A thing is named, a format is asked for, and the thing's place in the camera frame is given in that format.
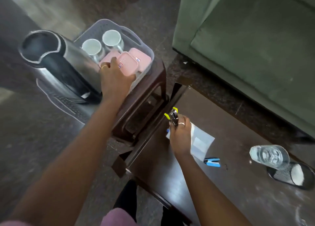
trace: electric kettle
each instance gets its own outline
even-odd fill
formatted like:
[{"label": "electric kettle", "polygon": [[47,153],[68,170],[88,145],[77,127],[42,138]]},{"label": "electric kettle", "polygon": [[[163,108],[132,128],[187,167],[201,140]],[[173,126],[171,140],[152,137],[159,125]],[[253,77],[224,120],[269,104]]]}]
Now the electric kettle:
[{"label": "electric kettle", "polygon": [[73,102],[99,103],[100,67],[81,48],[48,30],[30,32],[19,47],[36,77]]}]

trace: blue staple remover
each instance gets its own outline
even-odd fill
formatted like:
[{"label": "blue staple remover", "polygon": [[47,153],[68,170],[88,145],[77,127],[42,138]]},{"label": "blue staple remover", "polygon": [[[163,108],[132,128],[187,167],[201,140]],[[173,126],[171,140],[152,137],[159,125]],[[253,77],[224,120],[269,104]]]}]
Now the blue staple remover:
[{"label": "blue staple remover", "polygon": [[206,164],[206,165],[209,165],[209,166],[214,166],[214,167],[221,167],[220,163],[219,163],[220,159],[219,158],[205,158],[203,160],[203,162]]}]

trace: black kettle handle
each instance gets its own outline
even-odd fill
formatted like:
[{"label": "black kettle handle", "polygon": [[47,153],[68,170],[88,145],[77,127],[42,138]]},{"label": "black kettle handle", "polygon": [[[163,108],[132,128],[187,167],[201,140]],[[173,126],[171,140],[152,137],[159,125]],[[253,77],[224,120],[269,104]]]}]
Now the black kettle handle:
[{"label": "black kettle handle", "polygon": [[[96,90],[72,67],[72,65],[60,55],[60,53],[50,53],[43,57],[41,64],[62,84],[67,86],[74,94],[85,101],[96,98]],[[89,94],[88,97],[83,98],[84,94]]]}]

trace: floor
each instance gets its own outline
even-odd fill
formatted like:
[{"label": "floor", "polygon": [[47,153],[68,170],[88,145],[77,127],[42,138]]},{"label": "floor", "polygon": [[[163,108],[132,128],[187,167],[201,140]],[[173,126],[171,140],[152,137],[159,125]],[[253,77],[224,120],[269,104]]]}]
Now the floor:
[{"label": "floor", "polygon": [[[314,151],[311,144],[301,142],[303,135],[202,68],[191,62],[185,64],[186,59],[172,50],[179,4],[180,0],[0,0],[0,5],[11,9],[10,13],[0,11],[0,17],[6,20],[0,26],[0,221],[82,128],[47,100],[19,59],[16,47],[32,29],[51,29],[74,39],[98,19],[124,25],[163,59],[169,94],[179,76],[189,77],[229,113],[315,165],[313,158],[303,153],[305,149]],[[119,179],[110,165],[124,149],[124,145],[109,140],[102,167],[76,225],[99,225],[114,205],[128,177]],[[160,203],[141,188],[137,197],[138,223],[159,225]]]}]

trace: black mesh pen holder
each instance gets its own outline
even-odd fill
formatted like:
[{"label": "black mesh pen holder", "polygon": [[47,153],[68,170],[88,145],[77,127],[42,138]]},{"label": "black mesh pen holder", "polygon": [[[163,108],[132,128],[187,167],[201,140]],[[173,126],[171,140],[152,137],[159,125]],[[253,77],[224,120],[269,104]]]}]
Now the black mesh pen holder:
[{"label": "black mesh pen holder", "polygon": [[267,167],[267,172],[274,180],[303,190],[310,190],[314,188],[315,185],[315,174],[313,170],[303,163],[290,162],[288,168],[285,170],[276,170]]}]

